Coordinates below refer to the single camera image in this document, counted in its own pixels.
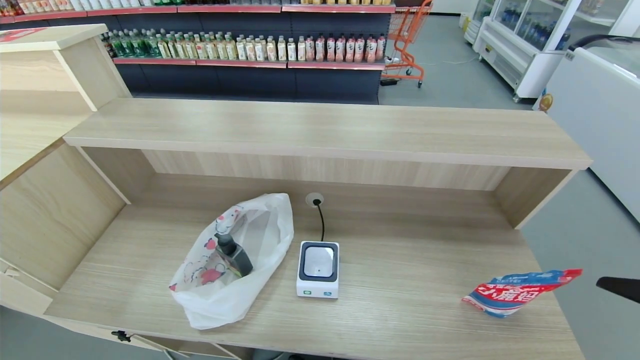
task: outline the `wooden countertop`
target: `wooden countertop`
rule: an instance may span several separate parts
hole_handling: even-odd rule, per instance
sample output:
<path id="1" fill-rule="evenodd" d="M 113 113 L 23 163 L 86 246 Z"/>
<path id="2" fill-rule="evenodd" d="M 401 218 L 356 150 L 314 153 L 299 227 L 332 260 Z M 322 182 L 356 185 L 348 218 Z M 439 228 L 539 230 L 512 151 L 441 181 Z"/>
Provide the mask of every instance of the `wooden countertop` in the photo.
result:
<path id="1" fill-rule="evenodd" d="M 9 42 L 0 42 L 0 53 L 62 50 L 107 30 L 105 24 L 52 26 Z M 0 31 L 0 36 L 7 31 Z"/>
<path id="2" fill-rule="evenodd" d="M 0 92 L 1 182 L 19 176 L 91 114 L 77 92 Z"/>
<path id="3" fill-rule="evenodd" d="M 191 328 L 167 288 L 184 255 L 224 209 L 282 183 L 157 175 L 46 314 L 138 334 L 348 359 L 584 359 L 552 293 L 506 319 L 460 301 L 492 277 L 539 270 L 491 194 L 465 190 L 311 183 L 333 201 L 323 208 L 326 239 L 340 243 L 340 298 L 326 300 L 296 296 L 300 241 L 318 239 L 320 221 L 304 205 L 308 189 L 295 182 L 294 241 L 245 319 Z M 183 207 L 185 199 L 201 208 Z M 354 211 L 341 213 L 349 204 Z M 469 218 L 460 222 L 459 213 Z"/>
<path id="4" fill-rule="evenodd" d="M 585 169 L 539 111 L 291 102 L 116 99 L 70 145 Z"/>

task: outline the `red and blue packet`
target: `red and blue packet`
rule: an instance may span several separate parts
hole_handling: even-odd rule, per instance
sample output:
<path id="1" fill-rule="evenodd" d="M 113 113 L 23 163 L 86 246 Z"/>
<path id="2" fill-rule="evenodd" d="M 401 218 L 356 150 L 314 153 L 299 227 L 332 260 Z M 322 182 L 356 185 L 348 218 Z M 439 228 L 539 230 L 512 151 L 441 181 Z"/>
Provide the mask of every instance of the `red and blue packet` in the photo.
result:
<path id="1" fill-rule="evenodd" d="M 494 277 L 490 282 L 478 285 L 462 301 L 473 304 L 491 316 L 505 318 L 538 295 L 554 291 L 580 275 L 582 275 L 582 269 L 551 270 Z"/>

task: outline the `shopping cart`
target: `shopping cart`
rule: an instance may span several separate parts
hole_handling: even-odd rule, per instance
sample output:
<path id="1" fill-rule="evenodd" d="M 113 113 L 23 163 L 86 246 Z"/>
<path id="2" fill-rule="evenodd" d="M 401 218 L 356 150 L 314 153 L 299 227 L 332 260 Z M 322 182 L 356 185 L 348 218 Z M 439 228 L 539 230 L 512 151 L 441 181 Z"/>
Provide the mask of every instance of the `shopping cart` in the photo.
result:
<path id="1" fill-rule="evenodd" d="M 391 15 L 388 39 L 394 41 L 394 50 L 391 57 L 386 59 L 383 78 L 416 79 L 418 88 L 422 87 L 424 69 L 415 62 L 415 57 L 407 51 L 407 48 L 418 37 L 420 28 L 431 12 L 432 5 L 433 0 L 424 0 L 420 6 L 398 7 Z M 406 69 L 404 75 L 400 75 L 404 69 Z M 420 75 L 412 75 L 413 69 L 418 70 Z"/>

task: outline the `display fridge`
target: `display fridge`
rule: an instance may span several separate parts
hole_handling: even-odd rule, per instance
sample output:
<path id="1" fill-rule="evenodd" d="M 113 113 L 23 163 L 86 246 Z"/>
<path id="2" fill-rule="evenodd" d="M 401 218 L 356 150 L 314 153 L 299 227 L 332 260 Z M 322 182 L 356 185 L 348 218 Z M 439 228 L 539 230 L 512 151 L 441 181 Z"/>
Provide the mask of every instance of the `display fridge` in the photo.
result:
<path id="1" fill-rule="evenodd" d="M 534 106 L 589 154 L 591 170 L 638 220 L 639 76 L 640 38 L 590 36 L 569 48 Z"/>
<path id="2" fill-rule="evenodd" d="M 476 42 L 476 38 L 478 36 L 478 32 L 480 30 L 480 25 L 482 24 L 482 20 L 491 15 L 491 10 L 493 9 L 494 0 L 480 0 L 476 6 L 476 10 L 474 11 L 471 19 L 466 25 L 465 28 L 465 40 L 470 42 L 473 45 Z"/>
<path id="3" fill-rule="evenodd" d="M 638 26 L 640 0 L 496 0 L 473 49 L 513 87 L 518 102 L 538 97 L 572 42 L 633 36 Z"/>

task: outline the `checkout counter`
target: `checkout counter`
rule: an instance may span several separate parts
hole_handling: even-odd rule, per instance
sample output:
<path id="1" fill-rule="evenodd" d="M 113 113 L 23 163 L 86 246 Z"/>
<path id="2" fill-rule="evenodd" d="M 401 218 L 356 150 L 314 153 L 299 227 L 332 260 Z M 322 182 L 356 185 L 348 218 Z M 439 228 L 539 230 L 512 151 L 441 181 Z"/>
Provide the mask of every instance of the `checkout counter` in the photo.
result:
<path id="1" fill-rule="evenodd" d="M 133 99 L 105 30 L 0 43 L 2 305 L 185 355 L 583 359 L 553 293 L 506 319 L 460 301 L 540 270 L 519 228 L 591 163 L 544 113 Z M 175 269 L 212 219 L 268 192 L 291 198 L 285 259 L 243 320 L 191 328 Z M 310 192 L 340 243 L 335 301 L 296 295 L 296 249 L 321 230 Z"/>

